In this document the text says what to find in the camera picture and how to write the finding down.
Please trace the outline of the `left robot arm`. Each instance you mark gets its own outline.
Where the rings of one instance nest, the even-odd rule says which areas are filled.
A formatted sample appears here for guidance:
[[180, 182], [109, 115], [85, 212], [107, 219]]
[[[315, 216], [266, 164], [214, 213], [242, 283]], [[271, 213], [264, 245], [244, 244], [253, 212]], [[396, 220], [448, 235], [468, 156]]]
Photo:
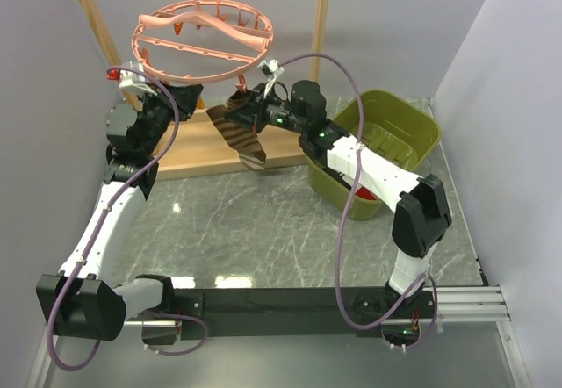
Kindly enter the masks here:
[[144, 274], [117, 288], [109, 279], [128, 227], [154, 186], [159, 164], [153, 153], [168, 129], [192, 116], [202, 91], [200, 84], [147, 89], [141, 109], [122, 102], [109, 110], [107, 166], [95, 210], [68, 260], [36, 286], [49, 335], [113, 341], [139, 314], [163, 320], [177, 311], [170, 277]]

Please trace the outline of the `pink round clip hanger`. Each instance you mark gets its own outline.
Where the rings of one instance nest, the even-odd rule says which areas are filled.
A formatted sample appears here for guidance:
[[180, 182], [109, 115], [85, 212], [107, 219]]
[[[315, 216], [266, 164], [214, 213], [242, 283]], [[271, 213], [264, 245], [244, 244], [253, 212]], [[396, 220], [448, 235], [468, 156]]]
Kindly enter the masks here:
[[185, 0], [141, 14], [131, 48], [144, 70], [167, 83], [218, 83], [265, 60], [274, 29], [258, 9], [233, 0]]

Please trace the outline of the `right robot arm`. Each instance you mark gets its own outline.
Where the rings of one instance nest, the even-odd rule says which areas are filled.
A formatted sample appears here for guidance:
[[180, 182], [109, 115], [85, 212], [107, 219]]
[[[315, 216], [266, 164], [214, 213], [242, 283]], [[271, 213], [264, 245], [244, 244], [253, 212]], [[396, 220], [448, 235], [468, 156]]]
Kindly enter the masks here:
[[312, 81], [294, 83], [287, 99], [280, 98], [271, 83], [261, 83], [225, 118], [252, 133], [267, 125], [296, 133], [308, 159], [365, 187], [391, 210], [398, 254], [385, 306], [392, 315], [404, 317], [415, 308], [414, 293], [422, 287], [429, 259], [451, 224], [443, 182], [434, 175], [406, 171], [373, 152], [328, 118], [326, 103], [319, 84]]

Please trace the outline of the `brown striped sock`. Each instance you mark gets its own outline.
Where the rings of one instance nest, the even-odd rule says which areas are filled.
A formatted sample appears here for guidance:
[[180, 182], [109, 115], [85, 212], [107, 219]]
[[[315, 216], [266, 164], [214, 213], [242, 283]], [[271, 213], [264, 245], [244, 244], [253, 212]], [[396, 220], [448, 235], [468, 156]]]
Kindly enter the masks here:
[[[237, 90], [227, 100], [227, 110], [232, 111], [242, 107], [249, 99], [250, 93], [248, 91], [241, 92]], [[227, 125], [227, 144], [238, 153], [241, 163], [247, 169], [263, 170], [266, 153], [257, 136], [233, 122], [228, 121]]]
[[206, 111], [210, 120], [225, 142], [240, 158], [265, 163], [266, 153], [258, 138], [249, 130], [225, 119], [227, 107], [216, 105]]

